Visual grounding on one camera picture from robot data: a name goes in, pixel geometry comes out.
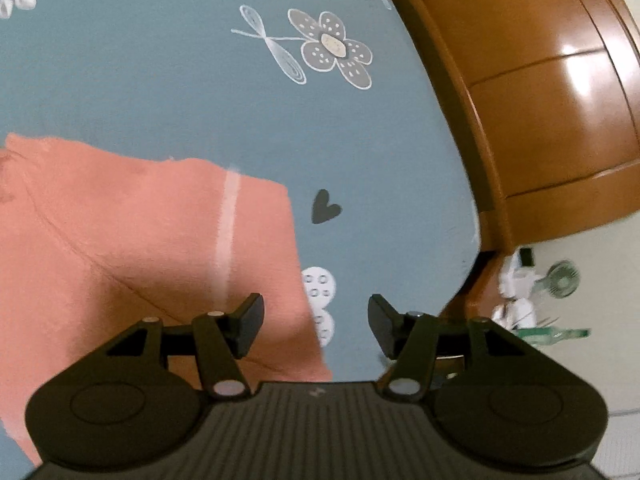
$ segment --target pink towel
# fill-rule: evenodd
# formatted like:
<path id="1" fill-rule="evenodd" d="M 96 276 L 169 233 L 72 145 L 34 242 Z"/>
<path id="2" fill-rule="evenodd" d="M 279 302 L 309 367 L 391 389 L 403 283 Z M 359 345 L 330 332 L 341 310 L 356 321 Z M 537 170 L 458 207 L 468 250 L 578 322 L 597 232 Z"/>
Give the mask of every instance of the pink towel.
<path id="1" fill-rule="evenodd" d="M 145 316 L 185 324 L 264 296 L 240 366 L 328 381 L 287 189 L 197 159 L 151 162 L 15 134 L 0 149 L 0 419 L 34 462 L 31 394 Z M 191 360 L 176 373 L 197 385 Z"/>

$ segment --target wooden cabinet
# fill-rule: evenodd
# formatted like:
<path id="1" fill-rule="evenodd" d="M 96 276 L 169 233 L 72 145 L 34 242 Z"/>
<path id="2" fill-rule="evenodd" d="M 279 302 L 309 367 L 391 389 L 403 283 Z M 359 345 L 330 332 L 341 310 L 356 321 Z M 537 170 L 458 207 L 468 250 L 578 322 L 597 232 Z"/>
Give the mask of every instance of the wooden cabinet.
<path id="1" fill-rule="evenodd" d="M 480 253 L 476 264 L 456 296 L 440 317 L 451 321 L 491 317 L 494 308 L 504 304 L 498 291 L 504 254 Z"/>
<path id="2" fill-rule="evenodd" d="M 640 210 L 640 34 L 623 0 L 394 2 L 465 163 L 484 250 Z"/>

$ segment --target black plastic mechanism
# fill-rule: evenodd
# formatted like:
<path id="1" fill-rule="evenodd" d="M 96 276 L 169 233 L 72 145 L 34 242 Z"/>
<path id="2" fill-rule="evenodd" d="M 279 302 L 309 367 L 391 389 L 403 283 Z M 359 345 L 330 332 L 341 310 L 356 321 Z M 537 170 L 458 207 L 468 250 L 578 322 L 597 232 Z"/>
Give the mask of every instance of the black plastic mechanism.
<path id="1" fill-rule="evenodd" d="M 587 383 L 488 319 L 399 314 L 377 294 L 368 316 L 395 361 L 377 382 L 254 394 L 236 360 L 262 325 L 259 294 L 187 326 L 146 318 L 31 398 L 45 463 L 30 478 L 604 478 L 590 461 L 607 410 Z M 196 357 L 202 391 L 168 371 L 171 355 Z"/>

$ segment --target white object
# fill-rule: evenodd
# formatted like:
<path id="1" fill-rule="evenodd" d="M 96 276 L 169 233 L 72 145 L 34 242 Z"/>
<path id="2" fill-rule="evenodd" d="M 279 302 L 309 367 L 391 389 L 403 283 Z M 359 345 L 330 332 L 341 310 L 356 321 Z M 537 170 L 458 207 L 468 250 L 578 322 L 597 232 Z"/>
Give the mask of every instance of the white object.
<path id="1" fill-rule="evenodd" d="M 420 383 L 414 379 L 399 378 L 389 383 L 389 389 L 396 395 L 415 395 L 420 391 Z"/>
<path id="2" fill-rule="evenodd" d="M 316 399 L 320 396 L 323 396 L 326 393 L 324 388 L 314 388 L 313 390 L 309 390 L 309 395 L 315 397 Z"/>
<path id="3" fill-rule="evenodd" d="M 240 381 L 228 379 L 214 384 L 213 391 L 219 396 L 235 397 L 244 393 L 244 384 Z"/>
<path id="4" fill-rule="evenodd" d="M 262 22 L 262 18 L 257 10 L 253 7 L 249 7 L 248 5 L 240 6 L 240 14 L 244 20 L 248 23 L 249 27 L 251 27 L 257 34 L 250 34 L 247 32 L 243 32 L 242 30 L 237 30 L 233 28 L 231 32 L 235 34 L 241 34 L 243 36 L 248 36 L 249 38 L 258 38 L 263 40 L 266 44 L 267 48 L 271 52 L 273 59 L 276 60 L 276 63 L 280 67 L 280 69 L 284 72 L 284 74 L 291 79 L 294 83 L 299 85 L 306 84 L 306 75 L 302 70 L 300 63 L 296 61 L 289 51 L 285 50 L 284 47 L 276 43 L 276 38 L 270 38 L 267 36 L 267 33 L 264 29 L 264 23 Z M 304 38 L 281 38 L 281 39 L 304 39 Z"/>
<path id="5" fill-rule="evenodd" d="M 505 300 L 527 300 L 537 280 L 544 276 L 536 273 L 533 267 L 523 267 L 520 261 L 520 249 L 507 256 L 500 271 L 500 295 Z"/>
<path id="6" fill-rule="evenodd" d="M 538 325 L 534 304 L 524 298 L 497 306 L 491 319 L 506 330 L 535 328 Z"/>
<path id="7" fill-rule="evenodd" d="M 520 298 L 510 303 L 508 309 L 511 310 L 511 319 L 513 319 L 514 327 L 535 328 L 538 326 L 536 309 L 531 301 Z"/>
<path id="8" fill-rule="evenodd" d="M 309 305 L 314 311 L 325 308 L 335 297 L 334 276 L 322 267 L 308 267 L 303 270 L 302 281 Z"/>
<path id="9" fill-rule="evenodd" d="M 325 347 L 334 338 L 335 322 L 334 318 L 326 310 L 314 310 L 314 320 L 316 322 L 316 335 L 320 341 L 320 346 Z"/>

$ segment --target green object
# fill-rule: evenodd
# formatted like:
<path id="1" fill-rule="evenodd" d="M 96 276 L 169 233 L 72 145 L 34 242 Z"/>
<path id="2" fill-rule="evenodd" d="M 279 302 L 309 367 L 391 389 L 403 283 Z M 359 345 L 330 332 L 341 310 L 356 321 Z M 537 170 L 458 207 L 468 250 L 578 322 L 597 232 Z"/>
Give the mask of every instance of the green object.
<path id="1" fill-rule="evenodd" d="M 513 333 L 533 346 L 549 346 L 565 339 L 582 339 L 591 335 L 588 328 L 562 330 L 555 326 L 543 328 L 519 328 Z"/>

